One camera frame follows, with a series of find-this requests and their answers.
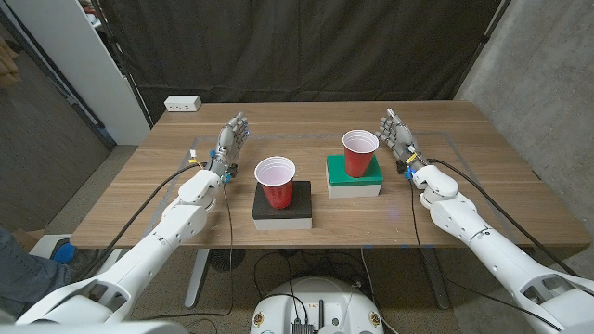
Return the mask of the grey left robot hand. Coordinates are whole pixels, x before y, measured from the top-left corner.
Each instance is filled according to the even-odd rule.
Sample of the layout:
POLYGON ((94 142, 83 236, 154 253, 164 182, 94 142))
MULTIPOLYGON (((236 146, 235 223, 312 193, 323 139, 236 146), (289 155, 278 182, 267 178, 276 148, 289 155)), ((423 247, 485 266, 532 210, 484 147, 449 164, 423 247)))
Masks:
POLYGON ((225 184, 237 175, 237 160, 249 135, 248 121, 242 112, 231 118, 219 133, 216 146, 210 152, 208 170, 218 174, 225 184))

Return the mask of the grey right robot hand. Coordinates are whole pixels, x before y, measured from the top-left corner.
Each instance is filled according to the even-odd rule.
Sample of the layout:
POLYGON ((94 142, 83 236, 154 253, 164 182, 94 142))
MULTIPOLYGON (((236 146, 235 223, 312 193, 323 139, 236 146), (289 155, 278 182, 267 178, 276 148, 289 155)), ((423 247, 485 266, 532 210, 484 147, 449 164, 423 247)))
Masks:
POLYGON ((423 157, 410 129, 395 114, 393 109, 386 110, 387 115, 380 120, 379 130, 375 133, 379 141, 385 143, 396 158, 397 170, 411 178, 429 162, 423 157))

